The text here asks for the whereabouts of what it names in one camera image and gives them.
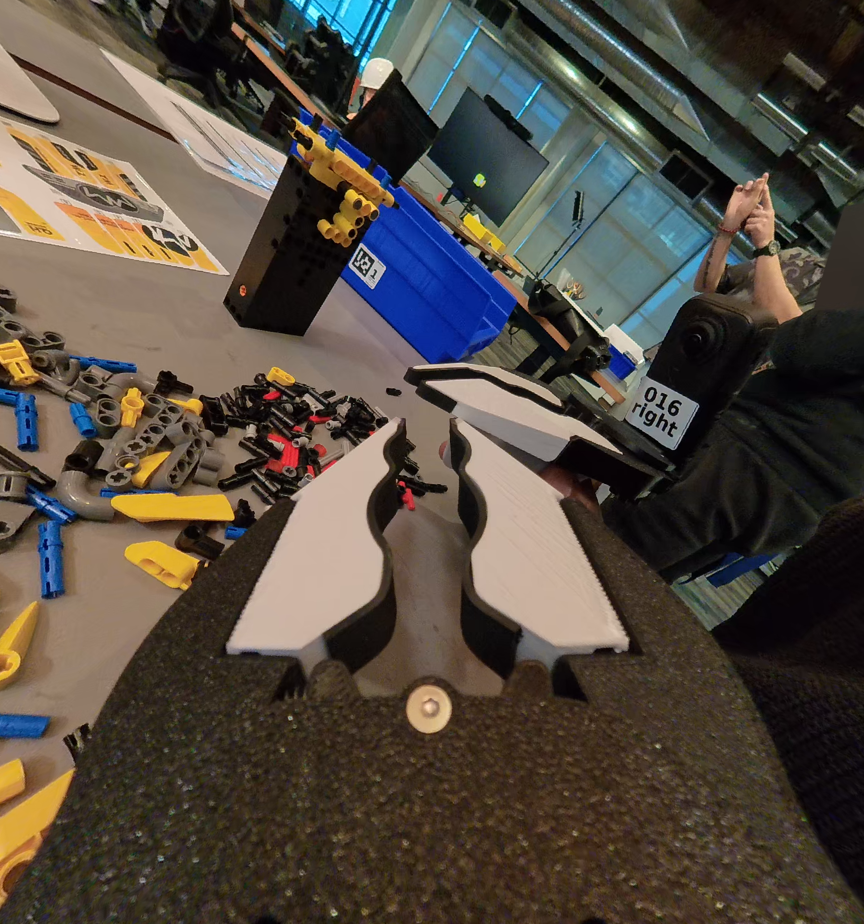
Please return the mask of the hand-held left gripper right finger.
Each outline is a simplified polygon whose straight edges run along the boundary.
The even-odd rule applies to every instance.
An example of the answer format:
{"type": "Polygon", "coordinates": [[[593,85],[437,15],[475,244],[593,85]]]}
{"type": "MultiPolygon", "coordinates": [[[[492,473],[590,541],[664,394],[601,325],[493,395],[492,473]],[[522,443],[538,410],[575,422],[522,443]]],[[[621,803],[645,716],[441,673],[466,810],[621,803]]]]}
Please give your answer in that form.
{"type": "Polygon", "coordinates": [[[489,668],[627,653],[631,641],[561,494],[460,419],[449,422],[468,539],[461,635],[489,668]]]}

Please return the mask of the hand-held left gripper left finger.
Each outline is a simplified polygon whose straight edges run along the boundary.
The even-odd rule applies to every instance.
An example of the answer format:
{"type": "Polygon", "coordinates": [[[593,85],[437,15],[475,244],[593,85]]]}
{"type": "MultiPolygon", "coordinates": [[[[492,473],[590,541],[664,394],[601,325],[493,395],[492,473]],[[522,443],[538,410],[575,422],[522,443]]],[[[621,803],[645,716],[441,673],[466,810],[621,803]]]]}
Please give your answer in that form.
{"type": "Polygon", "coordinates": [[[401,507],[406,426],[391,419],[291,499],[272,553],[226,643],[230,655],[336,660],[350,672],[386,647],[396,621],[384,530],[401,507]]]}

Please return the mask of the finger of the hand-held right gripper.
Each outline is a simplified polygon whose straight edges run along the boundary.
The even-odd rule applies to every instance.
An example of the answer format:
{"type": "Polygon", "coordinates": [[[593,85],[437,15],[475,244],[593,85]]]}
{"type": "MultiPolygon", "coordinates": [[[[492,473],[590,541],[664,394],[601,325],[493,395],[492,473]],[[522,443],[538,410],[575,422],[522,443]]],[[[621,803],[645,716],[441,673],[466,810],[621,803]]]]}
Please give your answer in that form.
{"type": "Polygon", "coordinates": [[[421,364],[409,367],[403,380],[413,386],[439,380],[479,378],[514,395],[529,398],[543,407],[564,407],[565,402],[541,382],[502,367],[474,363],[421,364]]]}
{"type": "Polygon", "coordinates": [[[600,435],[584,423],[489,380],[432,380],[418,385],[416,393],[478,431],[542,461],[558,461],[568,450],[600,451],[600,435]]]}

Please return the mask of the person's right forearm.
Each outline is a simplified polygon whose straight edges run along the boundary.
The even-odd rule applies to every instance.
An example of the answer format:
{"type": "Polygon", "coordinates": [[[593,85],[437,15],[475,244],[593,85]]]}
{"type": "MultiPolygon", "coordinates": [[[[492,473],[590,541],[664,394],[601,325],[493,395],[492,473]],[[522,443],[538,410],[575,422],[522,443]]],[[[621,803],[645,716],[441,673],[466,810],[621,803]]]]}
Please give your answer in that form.
{"type": "Polygon", "coordinates": [[[828,510],[864,495],[864,308],[814,308],[781,324],[680,479],[603,521],[667,582],[727,554],[802,546],[828,510]]]}

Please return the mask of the person's right hand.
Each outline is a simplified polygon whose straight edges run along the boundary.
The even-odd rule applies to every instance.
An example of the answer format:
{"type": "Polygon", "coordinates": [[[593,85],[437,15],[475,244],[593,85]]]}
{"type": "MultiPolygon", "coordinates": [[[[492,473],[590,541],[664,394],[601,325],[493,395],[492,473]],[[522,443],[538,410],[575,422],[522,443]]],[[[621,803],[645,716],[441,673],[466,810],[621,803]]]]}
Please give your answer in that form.
{"type": "Polygon", "coordinates": [[[572,499],[595,514],[600,512],[597,488],[600,483],[581,477],[570,470],[550,464],[540,472],[540,478],[547,482],[562,497],[572,499]]]}

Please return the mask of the blue plastic bin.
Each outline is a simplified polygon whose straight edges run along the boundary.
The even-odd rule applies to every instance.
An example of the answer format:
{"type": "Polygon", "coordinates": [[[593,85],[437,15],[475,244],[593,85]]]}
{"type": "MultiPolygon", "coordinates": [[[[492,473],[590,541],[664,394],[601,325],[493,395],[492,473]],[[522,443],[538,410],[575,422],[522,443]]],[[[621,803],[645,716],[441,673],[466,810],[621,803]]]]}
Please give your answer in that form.
{"type": "Polygon", "coordinates": [[[353,248],[341,278],[425,360],[488,347],[517,298],[402,188],[353,248]]]}

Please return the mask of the black bag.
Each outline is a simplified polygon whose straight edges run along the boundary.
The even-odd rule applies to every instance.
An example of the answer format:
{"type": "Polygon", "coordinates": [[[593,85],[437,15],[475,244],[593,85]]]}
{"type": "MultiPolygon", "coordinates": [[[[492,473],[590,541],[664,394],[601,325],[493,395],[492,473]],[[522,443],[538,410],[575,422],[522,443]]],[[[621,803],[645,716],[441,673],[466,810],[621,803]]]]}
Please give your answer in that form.
{"type": "Polygon", "coordinates": [[[538,281],[534,285],[528,297],[528,310],[568,342],[561,358],[541,377],[545,383],[569,375],[590,377],[610,366],[610,341],[586,322],[574,302],[553,283],[538,281]]]}

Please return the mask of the pile of black red pins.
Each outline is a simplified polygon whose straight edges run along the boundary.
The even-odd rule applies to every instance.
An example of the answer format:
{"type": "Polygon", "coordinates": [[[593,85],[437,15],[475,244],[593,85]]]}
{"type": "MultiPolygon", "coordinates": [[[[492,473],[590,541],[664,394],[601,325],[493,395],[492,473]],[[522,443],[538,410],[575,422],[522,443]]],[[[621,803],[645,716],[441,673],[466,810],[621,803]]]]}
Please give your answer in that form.
{"type": "Polygon", "coordinates": [[[341,463],[392,418],[369,400],[320,389],[274,366],[219,395],[197,398],[203,429],[237,437],[240,459],[215,471],[219,491],[272,505],[341,463]]]}

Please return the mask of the yellow storage bin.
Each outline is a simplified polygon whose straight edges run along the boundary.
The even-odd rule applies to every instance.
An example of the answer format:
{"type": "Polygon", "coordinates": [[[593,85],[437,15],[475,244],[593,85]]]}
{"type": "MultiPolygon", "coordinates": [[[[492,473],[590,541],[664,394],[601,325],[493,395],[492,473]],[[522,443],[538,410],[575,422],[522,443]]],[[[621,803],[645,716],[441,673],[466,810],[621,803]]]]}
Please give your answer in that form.
{"type": "Polygon", "coordinates": [[[487,228],[476,214],[465,214],[461,216],[461,222],[476,240],[483,242],[487,247],[494,250],[495,253],[501,256],[505,252],[506,244],[495,232],[487,228]]]}

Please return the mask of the pile of grey blue parts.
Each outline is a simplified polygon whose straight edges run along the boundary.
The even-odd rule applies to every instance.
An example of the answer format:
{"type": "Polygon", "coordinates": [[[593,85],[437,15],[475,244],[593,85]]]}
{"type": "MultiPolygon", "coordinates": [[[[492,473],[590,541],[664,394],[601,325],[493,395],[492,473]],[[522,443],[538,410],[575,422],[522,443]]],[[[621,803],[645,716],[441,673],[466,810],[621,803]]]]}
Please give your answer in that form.
{"type": "Polygon", "coordinates": [[[0,635],[0,691],[24,676],[36,636],[41,601],[65,595],[64,531],[79,522],[185,522],[174,544],[129,545],[126,559],[176,590],[223,550],[206,527],[231,523],[222,492],[179,494],[186,479],[213,486],[222,456],[202,422],[220,410],[214,398],[180,401],[189,387],[163,371],[144,380],[133,365],[70,354],[53,332],[34,336],[15,317],[15,293],[0,286],[0,408],[11,409],[17,452],[0,444],[0,555],[8,553],[40,518],[37,530],[38,597],[0,635]],[[53,478],[32,462],[40,449],[36,388],[65,401],[81,441],[53,478]]]}

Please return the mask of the black yellow brick model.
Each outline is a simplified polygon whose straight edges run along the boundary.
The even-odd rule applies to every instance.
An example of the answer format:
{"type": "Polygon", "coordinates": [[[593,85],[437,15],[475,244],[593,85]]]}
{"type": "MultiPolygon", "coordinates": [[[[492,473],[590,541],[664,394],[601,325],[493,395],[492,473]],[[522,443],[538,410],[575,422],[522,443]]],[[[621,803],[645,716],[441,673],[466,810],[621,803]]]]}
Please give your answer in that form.
{"type": "Polygon", "coordinates": [[[302,336],[369,226],[400,206],[388,172],[319,114],[282,121],[292,150],[223,305],[243,328],[302,336]]]}

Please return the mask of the large black monitor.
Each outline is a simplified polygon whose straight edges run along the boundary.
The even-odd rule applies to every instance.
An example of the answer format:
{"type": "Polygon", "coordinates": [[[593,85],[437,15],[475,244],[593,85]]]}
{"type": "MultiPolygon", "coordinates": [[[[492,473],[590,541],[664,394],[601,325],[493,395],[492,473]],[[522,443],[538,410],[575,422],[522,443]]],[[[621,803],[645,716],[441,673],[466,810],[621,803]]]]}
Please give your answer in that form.
{"type": "Polygon", "coordinates": [[[548,160],[493,108],[466,89],[427,154],[455,196],[496,225],[504,223],[548,167],[548,160]]]}

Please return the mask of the white printed paper sheet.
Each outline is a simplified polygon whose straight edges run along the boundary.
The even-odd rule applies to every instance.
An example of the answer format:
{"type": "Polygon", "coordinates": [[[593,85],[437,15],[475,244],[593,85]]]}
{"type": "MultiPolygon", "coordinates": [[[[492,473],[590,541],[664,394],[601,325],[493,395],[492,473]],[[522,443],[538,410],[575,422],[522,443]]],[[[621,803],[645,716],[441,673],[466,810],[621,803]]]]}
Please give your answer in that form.
{"type": "Polygon", "coordinates": [[[209,175],[267,200],[287,156],[107,50],[121,74],[191,159],[209,175]]]}

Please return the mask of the yellow grey sticker sheet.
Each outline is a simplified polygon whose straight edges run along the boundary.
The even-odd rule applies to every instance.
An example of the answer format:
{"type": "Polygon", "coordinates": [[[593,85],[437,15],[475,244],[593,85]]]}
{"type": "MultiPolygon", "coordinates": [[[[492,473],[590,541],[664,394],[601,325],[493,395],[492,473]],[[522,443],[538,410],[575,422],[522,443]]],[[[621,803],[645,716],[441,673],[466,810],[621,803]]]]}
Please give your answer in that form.
{"type": "Polygon", "coordinates": [[[0,236],[226,273],[131,164],[1,115],[0,236]]]}

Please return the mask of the white rounded board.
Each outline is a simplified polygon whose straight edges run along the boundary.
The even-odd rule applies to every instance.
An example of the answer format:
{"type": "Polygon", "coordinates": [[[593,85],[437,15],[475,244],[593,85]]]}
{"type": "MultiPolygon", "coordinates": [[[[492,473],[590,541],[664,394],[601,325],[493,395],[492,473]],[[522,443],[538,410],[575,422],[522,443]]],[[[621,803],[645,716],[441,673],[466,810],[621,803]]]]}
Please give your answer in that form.
{"type": "Polygon", "coordinates": [[[60,114],[0,44],[0,108],[44,124],[55,125],[60,114]]]}

